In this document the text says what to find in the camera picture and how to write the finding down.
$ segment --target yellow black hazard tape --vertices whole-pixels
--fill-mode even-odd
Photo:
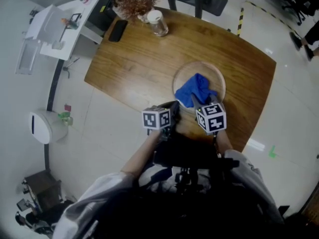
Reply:
[[[301,38],[301,36],[300,36],[291,26],[289,26],[288,24],[286,24],[283,20],[277,18],[275,15],[273,15],[272,13],[270,13],[270,12],[266,11],[265,9],[259,7],[258,5],[255,5],[253,2],[250,2],[250,1],[245,1],[245,2],[250,3],[251,5],[253,5],[253,6],[259,8],[260,10],[262,10],[262,11],[264,11],[264,12],[270,14],[273,18],[279,20],[282,24],[284,24],[285,26],[287,26],[291,31],[295,32],[295,34]],[[238,29],[237,29],[237,36],[240,36],[241,27],[242,27],[242,24],[243,24],[243,18],[244,18],[244,8],[241,8],[241,10],[240,10],[240,17],[239,17],[239,24],[238,24]]]
[[[237,28],[237,36],[240,36],[241,25],[243,24],[243,18],[244,18],[244,8],[241,8],[240,9],[239,24],[238,24],[238,28]]]

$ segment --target shoe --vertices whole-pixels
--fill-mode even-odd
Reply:
[[[292,32],[290,32],[289,35],[291,40],[294,42],[296,49],[300,50],[300,48],[302,47],[301,40],[298,37],[296,37],[295,34]]]
[[[313,51],[308,47],[308,45],[305,45],[305,50],[307,53],[308,60],[311,61],[312,58],[314,57]]]

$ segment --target blue cloth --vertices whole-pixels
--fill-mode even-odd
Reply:
[[[190,108],[194,107],[193,101],[191,100],[191,94],[194,93],[197,99],[204,104],[210,94],[217,96],[217,92],[208,89],[208,86],[208,80],[197,73],[176,91],[175,97],[180,100],[185,107]]]

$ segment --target glass jar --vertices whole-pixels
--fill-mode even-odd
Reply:
[[[164,20],[163,14],[159,10],[151,10],[148,13],[148,20],[150,22],[153,33],[157,36],[165,36],[168,33],[168,26]]]

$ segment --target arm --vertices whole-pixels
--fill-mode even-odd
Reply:
[[[29,204],[29,206],[31,207],[32,213],[34,214],[34,216],[37,216],[38,212],[36,211],[35,207],[33,207],[32,204]]]
[[[216,143],[220,154],[224,155],[225,151],[228,149],[233,149],[233,146],[230,143],[228,135],[225,130],[221,130],[217,134]]]
[[[135,178],[138,178],[152,155],[161,134],[162,132],[160,130],[153,130],[142,146],[135,152],[130,160],[126,162],[121,172],[131,173]]]

